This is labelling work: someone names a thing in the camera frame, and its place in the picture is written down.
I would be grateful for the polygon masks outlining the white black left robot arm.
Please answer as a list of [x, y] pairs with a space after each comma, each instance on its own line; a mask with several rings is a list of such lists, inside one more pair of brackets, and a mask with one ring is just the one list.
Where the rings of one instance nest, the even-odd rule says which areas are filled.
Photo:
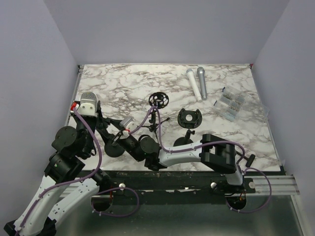
[[114, 187], [110, 176], [100, 165], [87, 176], [79, 178], [84, 159], [101, 154], [95, 129], [102, 121], [99, 101], [81, 99], [74, 103], [76, 127], [62, 127], [52, 147], [56, 152], [49, 158], [40, 187], [23, 214], [6, 223], [10, 236], [54, 236], [59, 225], [86, 199], [104, 194]]

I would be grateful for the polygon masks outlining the black tripod microphone stand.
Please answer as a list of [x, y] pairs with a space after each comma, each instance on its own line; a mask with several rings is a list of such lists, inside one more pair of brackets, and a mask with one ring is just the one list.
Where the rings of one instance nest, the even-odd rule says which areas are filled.
[[154, 133], [156, 138], [158, 139], [157, 130], [158, 130], [158, 123], [157, 123], [157, 111], [160, 109], [165, 108], [169, 103], [169, 97], [164, 92], [155, 92], [150, 95], [149, 105], [155, 106], [153, 110], [150, 112], [151, 118], [149, 119], [150, 125], [145, 125], [145, 128], [148, 128], [150, 132]]

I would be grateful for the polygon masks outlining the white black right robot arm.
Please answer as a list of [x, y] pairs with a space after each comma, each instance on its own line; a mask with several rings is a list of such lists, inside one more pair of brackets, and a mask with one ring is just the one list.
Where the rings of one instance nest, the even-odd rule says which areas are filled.
[[124, 139], [109, 139], [105, 142], [105, 153], [113, 158], [127, 152], [137, 162], [152, 171], [166, 169], [173, 165], [200, 162], [211, 170], [224, 174], [227, 189], [233, 193], [244, 187], [242, 171], [235, 159], [238, 146], [245, 154], [244, 148], [232, 141], [221, 139], [211, 134], [204, 134], [198, 142], [181, 146], [164, 147], [146, 135], [137, 140], [132, 135]]

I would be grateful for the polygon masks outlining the copper body mesh microphone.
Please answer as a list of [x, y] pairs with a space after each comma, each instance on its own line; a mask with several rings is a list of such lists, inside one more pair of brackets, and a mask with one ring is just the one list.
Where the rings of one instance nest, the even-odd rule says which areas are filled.
[[80, 96], [80, 102], [81, 103], [88, 103], [88, 102], [98, 102], [97, 95], [93, 92], [84, 92]]

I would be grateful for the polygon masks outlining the black round-base shock-mount stand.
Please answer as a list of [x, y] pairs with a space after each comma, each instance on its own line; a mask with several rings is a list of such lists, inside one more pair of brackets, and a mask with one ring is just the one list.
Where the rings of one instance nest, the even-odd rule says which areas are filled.
[[178, 124], [182, 128], [187, 129], [187, 131], [184, 137], [180, 137], [174, 142], [173, 146], [177, 147], [193, 143], [190, 136], [195, 134], [194, 129], [199, 127], [202, 123], [202, 113], [200, 110], [191, 111], [182, 108], [178, 113], [177, 121]]

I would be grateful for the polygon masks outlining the black robot mounting base rail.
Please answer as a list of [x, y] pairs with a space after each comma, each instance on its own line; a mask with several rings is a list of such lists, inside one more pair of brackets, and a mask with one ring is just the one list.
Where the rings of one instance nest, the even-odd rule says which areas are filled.
[[224, 175], [211, 171], [106, 171], [100, 197], [115, 205], [179, 205], [225, 203], [226, 197], [255, 193], [252, 178], [241, 186], [227, 184]]

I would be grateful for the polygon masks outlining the white foam-head microphone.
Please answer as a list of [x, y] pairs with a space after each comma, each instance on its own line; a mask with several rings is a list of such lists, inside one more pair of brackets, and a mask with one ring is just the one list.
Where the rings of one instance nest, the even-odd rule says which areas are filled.
[[194, 77], [193, 70], [192, 69], [187, 69], [186, 70], [186, 75], [187, 75], [187, 78], [188, 78], [188, 80], [189, 80], [189, 82], [191, 84], [191, 87], [193, 89], [193, 92], [194, 92], [194, 95], [196, 97], [196, 100], [198, 102], [200, 102], [202, 100], [202, 98], [201, 98], [200, 91], [199, 91], [199, 89], [197, 87], [197, 83], [196, 83], [196, 80], [195, 80], [195, 77]]

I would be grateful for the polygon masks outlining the aluminium frame extrusion rail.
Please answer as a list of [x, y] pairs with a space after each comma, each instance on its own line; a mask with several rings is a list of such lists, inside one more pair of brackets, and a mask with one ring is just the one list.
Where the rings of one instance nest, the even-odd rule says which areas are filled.
[[101, 198], [100, 192], [98, 192], [86, 199], [75, 210], [81, 208], [86, 201], [90, 201], [93, 213], [123, 219], [133, 217], [142, 206], [176, 206], [184, 212], [183, 216], [175, 213], [154, 213], [152, 220], [161, 221], [163, 229], [182, 222], [185, 231], [193, 235], [205, 233], [209, 236], [271, 236], [276, 233], [276, 230], [283, 232], [285, 225], [288, 225], [290, 230], [296, 230], [297, 225], [292, 221], [292, 210], [286, 210], [284, 216], [275, 216], [276, 207], [271, 202], [271, 199], [276, 196], [298, 194], [294, 178], [265, 173], [249, 173], [245, 176], [245, 178], [247, 177], [253, 179], [250, 187], [255, 188], [255, 193], [239, 197], [226, 197], [225, 203], [220, 205], [142, 205], [139, 199], [133, 204], [115, 205]]

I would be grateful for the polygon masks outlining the black clip round-base stand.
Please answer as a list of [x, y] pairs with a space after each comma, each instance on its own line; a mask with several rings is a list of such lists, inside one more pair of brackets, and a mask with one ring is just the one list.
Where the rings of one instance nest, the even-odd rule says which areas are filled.
[[113, 125], [120, 132], [122, 129], [122, 127], [120, 126], [121, 121], [122, 120], [99, 117], [96, 125], [96, 130], [100, 134], [102, 140], [105, 143], [104, 151], [109, 157], [112, 158], [116, 158], [123, 155], [125, 150], [116, 141], [114, 141], [114, 138], [117, 135], [109, 133], [107, 131], [107, 128], [110, 125]]

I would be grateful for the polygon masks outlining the silver grey handheld microphone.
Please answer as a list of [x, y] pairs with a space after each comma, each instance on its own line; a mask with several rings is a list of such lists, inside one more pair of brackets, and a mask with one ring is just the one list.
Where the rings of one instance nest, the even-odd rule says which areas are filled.
[[204, 70], [203, 67], [198, 67], [197, 68], [197, 75], [198, 75], [198, 78], [199, 78], [202, 100], [207, 100], [207, 90], [206, 90], [206, 82], [205, 82], [205, 70]]

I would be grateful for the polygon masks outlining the clear plastic screw box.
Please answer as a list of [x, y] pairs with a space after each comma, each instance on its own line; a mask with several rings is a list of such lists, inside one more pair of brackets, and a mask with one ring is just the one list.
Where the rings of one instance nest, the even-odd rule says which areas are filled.
[[219, 115], [229, 121], [253, 119], [265, 122], [269, 115], [269, 109], [253, 95], [233, 87], [224, 87], [213, 107]]

